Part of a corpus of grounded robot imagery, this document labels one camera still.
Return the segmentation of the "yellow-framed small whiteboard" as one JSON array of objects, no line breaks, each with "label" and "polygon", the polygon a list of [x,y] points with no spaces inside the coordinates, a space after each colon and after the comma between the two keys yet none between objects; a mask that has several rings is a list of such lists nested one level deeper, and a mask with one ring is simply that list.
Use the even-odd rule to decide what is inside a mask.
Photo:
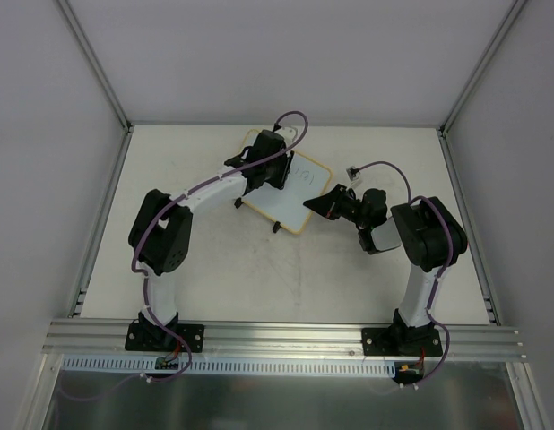
[{"label": "yellow-framed small whiteboard", "polygon": [[303,202],[323,194],[333,172],[305,154],[294,152],[290,173],[282,190],[264,184],[243,197],[242,202],[272,223],[280,221],[281,229],[299,235],[312,215]]}]

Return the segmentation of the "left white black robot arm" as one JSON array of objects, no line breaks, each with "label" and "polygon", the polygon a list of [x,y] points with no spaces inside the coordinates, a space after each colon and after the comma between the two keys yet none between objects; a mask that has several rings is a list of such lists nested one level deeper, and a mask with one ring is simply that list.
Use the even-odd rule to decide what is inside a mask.
[{"label": "left white black robot arm", "polygon": [[179,342],[183,329],[173,272],[187,257],[193,218],[263,185],[281,190],[294,156],[287,142],[281,126],[263,129],[253,144],[224,162],[217,176],[177,199],[158,189],[146,194],[128,236],[132,271],[143,275],[143,308],[128,327],[127,350],[185,349]]}]

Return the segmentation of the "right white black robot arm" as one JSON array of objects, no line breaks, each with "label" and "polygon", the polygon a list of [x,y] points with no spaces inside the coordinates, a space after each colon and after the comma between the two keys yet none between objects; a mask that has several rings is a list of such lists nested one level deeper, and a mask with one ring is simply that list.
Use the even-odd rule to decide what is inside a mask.
[{"label": "right white black robot arm", "polygon": [[361,330],[367,357],[441,357],[439,329],[430,315],[439,281],[468,248],[466,233],[437,197],[388,207],[386,192],[371,188],[360,198],[345,185],[303,202],[329,220],[346,219],[355,225],[359,244],[367,254],[401,247],[410,264],[402,302],[385,328]]}]

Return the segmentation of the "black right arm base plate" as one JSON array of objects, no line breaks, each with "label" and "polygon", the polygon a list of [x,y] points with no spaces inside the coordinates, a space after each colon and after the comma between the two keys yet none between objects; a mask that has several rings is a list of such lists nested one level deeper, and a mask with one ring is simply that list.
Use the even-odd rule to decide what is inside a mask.
[{"label": "black right arm base plate", "polygon": [[438,330],[427,325],[399,329],[396,326],[361,330],[363,353],[367,357],[441,357],[443,347]]}]

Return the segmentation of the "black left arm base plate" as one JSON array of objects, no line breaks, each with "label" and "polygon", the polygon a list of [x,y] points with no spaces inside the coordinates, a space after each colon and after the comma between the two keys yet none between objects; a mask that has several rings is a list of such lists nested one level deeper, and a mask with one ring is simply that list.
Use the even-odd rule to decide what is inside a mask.
[{"label": "black left arm base plate", "polygon": [[[166,328],[175,332],[192,353],[202,352],[205,329],[202,324],[172,321]],[[152,322],[134,320],[128,326],[124,346],[126,351],[173,352],[177,347],[180,347],[182,352],[186,352],[186,347],[175,336]]]}]

